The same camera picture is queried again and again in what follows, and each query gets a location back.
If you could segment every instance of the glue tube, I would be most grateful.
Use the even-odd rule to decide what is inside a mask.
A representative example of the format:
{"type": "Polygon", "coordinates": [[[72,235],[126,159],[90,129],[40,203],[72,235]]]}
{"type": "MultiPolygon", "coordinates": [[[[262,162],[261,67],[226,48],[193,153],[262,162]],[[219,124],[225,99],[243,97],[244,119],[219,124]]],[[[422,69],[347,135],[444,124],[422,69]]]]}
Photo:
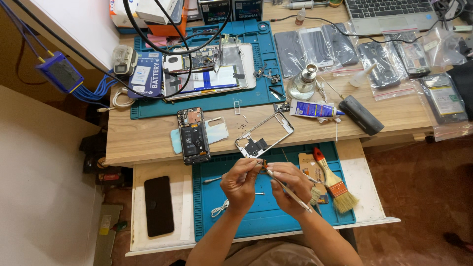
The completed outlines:
{"type": "Polygon", "coordinates": [[[291,102],[291,110],[289,111],[289,114],[313,118],[334,118],[337,115],[344,115],[345,113],[338,111],[337,108],[330,105],[316,104],[293,99],[291,102]]]}

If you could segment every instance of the human hand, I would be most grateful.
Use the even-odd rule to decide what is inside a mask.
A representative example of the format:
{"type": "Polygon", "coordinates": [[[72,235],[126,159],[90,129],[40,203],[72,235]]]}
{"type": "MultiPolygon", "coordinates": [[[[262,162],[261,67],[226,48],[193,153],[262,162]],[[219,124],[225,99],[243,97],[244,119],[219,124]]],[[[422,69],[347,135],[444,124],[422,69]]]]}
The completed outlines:
{"type": "Polygon", "coordinates": [[[254,182],[262,161],[256,158],[239,159],[228,173],[222,175],[220,187],[230,202],[226,212],[244,216],[250,210],[254,202],[254,182]]]}
{"type": "MultiPolygon", "coordinates": [[[[275,178],[281,182],[285,182],[287,187],[291,189],[304,203],[310,206],[309,201],[312,198],[310,192],[314,184],[290,162],[270,162],[268,170],[273,172],[275,178]]],[[[294,219],[299,220],[303,215],[308,213],[293,198],[284,192],[281,185],[276,180],[271,180],[272,194],[276,198],[279,208],[291,215],[294,219]]]]}

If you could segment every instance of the small screwdriver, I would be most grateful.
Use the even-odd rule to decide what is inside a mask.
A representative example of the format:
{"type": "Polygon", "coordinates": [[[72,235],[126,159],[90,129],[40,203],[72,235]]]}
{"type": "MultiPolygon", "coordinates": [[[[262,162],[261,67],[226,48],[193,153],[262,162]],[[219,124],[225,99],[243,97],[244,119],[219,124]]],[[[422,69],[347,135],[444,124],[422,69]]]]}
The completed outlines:
{"type": "Polygon", "coordinates": [[[345,112],[366,134],[372,136],[380,132],[384,125],[374,117],[361,103],[359,103],[352,95],[344,97],[334,87],[332,87],[326,80],[324,80],[339,96],[342,98],[338,104],[340,110],[345,112]]]}

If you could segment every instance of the black tape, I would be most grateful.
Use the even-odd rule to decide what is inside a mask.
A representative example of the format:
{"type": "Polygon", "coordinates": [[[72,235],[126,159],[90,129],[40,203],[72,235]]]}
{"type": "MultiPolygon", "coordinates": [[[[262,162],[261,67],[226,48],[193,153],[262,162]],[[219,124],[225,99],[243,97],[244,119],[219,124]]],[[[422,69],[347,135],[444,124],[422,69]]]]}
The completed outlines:
{"type": "Polygon", "coordinates": [[[233,73],[233,77],[236,78],[236,79],[244,79],[244,78],[245,78],[245,74],[236,74],[236,73],[233,73]]]}
{"type": "Polygon", "coordinates": [[[174,86],[177,86],[177,85],[180,85],[180,84],[181,84],[181,79],[177,79],[177,80],[172,81],[172,82],[169,83],[169,85],[171,87],[174,87],[174,86]]]}
{"type": "Polygon", "coordinates": [[[165,80],[168,80],[171,78],[171,75],[169,75],[169,70],[167,68],[163,69],[163,73],[164,73],[165,80]]]}

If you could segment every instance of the teal silicone mat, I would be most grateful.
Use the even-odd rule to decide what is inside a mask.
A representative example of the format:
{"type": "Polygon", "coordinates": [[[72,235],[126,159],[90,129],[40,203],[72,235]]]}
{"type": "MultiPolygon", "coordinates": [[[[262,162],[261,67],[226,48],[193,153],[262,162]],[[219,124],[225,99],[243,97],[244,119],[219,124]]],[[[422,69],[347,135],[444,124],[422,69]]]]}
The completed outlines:
{"type": "MultiPolygon", "coordinates": [[[[208,25],[189,27],[186,29],[188,35],[201,33],[203,31],[216,29],[221,27],[219,25],[208,25]]],[[[269,21],[257,22],[255,19],[228,22],[222,33],[244,34],[239,37],[242,43],[250,43],[253,46],[253,61],[255,70],[260,69],[266,63],[265,74],[271,70],[271,75],[281,75],[279,59],[277,56],[276,46],[271,32],[269,21]]],[[[189,39],[188,44],[201,45],[210,39],[209,35],[195,36],[189,39]]],[[[214,40],[209,45],[218,44],[218,40],[214,40]]],[[[138,36],[135,38],[134,49],[138,52],[152,51],[151,48],[146,48],[143,40],[138,36]]],[[[204,111],[220,110],[233,108],[235,101],[240,102],[240,107],[262,105],[276,102],[283,102],[285,98],[277,99],[272,94],[268,87],[271,86],[278,92],[286,95],[284,92],[282,81],[271,84],[270,79],[261,77],[256,79],[256,87],[253,89],[242,89],[236,91],[229,91],[217,94],[211,94],[202,97],[193,97],[190,99],[178,100],[174,103],[164,102],[163,100],[140,99],[131,106],[130,118],[140,119],[147,117],[175,115],[178,111],[192,108],[202,107],[204,111]]]]}
{"type": "MultiPolygon", "coordinates": [[[[299,167],[299,153],[312,153],[314,147],[318,147],[324,154],[330,170],[342,180],[345,180],[334,142],[298,145],[283,149],[289,162],[299,167]]],[[[243,158],[241,153],[216,155],[212,156],[212,159],[207,163],[192,166],[196,241],[199,241],[204,236],[224,211],[215,218],[211,217],[210,212],[214,208],[222,206],[227,199],[220,188],[220,181],[213,181],[208,184],[202,184],[202,182],[222,176],[240,158],[243,158]]],[[[286,162],[281,148],[267,151],[262,158],[266,159],[267,162],[286,162]]],[[[299,223],[283,212],[276,204],[276,199],[272,195],[270,179],[268,175],[258,175],[255,184],[256,192],[264,192],[265,195],[256,195],[254,204],[243,218],[235,238],[301,230],[299,223]]],[[[330,196],[329,203],[321,204],[320,209],[323,218],[331,225],[356,222],[353,210],[343,214],[336,212],[330,196]]]]}

